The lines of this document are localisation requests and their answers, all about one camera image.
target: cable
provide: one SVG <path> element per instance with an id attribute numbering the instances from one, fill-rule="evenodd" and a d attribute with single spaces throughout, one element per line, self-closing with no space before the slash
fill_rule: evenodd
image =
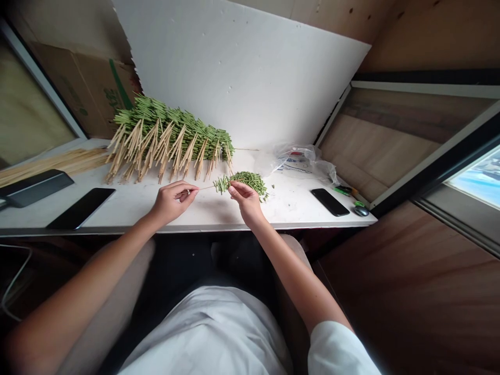
<path id="1" fill-rule="evenodd" d="M 10 289 L 12 289 L 12 286 L 14 285 L 14 283 L 16 282 L 17 278 L 19 277 L 19 275 L 21 274 L 21 272 L 23 271 L 23 269 L 25 268 L 26 264 L 28 263 L 28 261 L 30 260 L 31 258 L 31 255 L 33 254 L 33 250 L 30 249 L 29 247 L 25 247 L 25 246 L 14 246 L 14 245 L 3 245 L 3 244 L 0 244 L 0 246 L 3 246 L 3 247 L 15 247 L 15 248 L 25 248 L 29 251 L 29 254 L 28 254 L 28 257 L 26 258 L 26 260 L 24 261 L 24 263 L 22 264 L 21 268 L 19 268 L 19 271 L 17 271 L 17 274 L 14 276 L 14 278 L 12 279 L 12 281 L 10 282 L 7 290 L 5 291 L 4 295 L 2 296 L 2 310 L 4 311 L 4 313 L 8 316 L 10 316 L 11 318 L 13 318 L 15 321 L 21 321 L 22 319 L 18 318 L 17 316 L 15 316 L 14 314 L 12 314 L 8 309 L 7 309 L 7 306 L 5 306 L 5 301 L 7 299 L 7 296 L 10 292 Z"/>

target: white foam board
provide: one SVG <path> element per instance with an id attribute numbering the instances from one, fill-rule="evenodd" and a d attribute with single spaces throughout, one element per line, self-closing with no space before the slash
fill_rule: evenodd
<path id="1" fill-rule="evenodd" d="M 114 0 L 144 94 L 233 145 L 311 143 L 370 45 L 225 0 Z"/>

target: phone screen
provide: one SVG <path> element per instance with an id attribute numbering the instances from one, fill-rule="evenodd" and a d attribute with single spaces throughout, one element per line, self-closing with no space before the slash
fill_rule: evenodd
<path id="1" fill-rule="evenodd" d="M 78 202 L 47 225 L 47 229 L 76 230 L 80 228 L 115 191 L 115 189 L 102 187 L 90 190 Z"/>
<path id="2" fill-rule="evenodd" d="M 330 211 L 334 216 L 349 215 L 349 210 L 337 201 L 325 189 L 314 189 L 311 193 Z"/>

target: white shirt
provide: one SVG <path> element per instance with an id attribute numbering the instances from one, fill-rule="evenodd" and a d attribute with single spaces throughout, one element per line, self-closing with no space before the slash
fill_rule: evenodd
<path id="1" fill-rule="evenodd" d="M 380 374 L 361 341 L 326 321 L 311 334 L 309 374 Z M 290 355 L 271 311 L 233 287 L 186 296 L 123 364 L 120 374 L 286 374 Z"/>

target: green tape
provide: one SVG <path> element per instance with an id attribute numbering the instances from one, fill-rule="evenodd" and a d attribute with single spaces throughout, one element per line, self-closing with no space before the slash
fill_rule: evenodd
<path id="1" fill-rule="evenodd" d="M 116 86 L 118 87 L 118 92 L 120 93 L 121 100 L 123 101 L 123 105 L 125 109 L 132 109 L 134 106 L 130 101 L 125 88 L 123 87 L 120 77 L 118 76 L 118 72 L 116 71 L 115 62 L 113 59 L 109 59 L 109 66 L 111 67 L 111 72 L 113 72 L 113 77 L 115 77 Z"/>

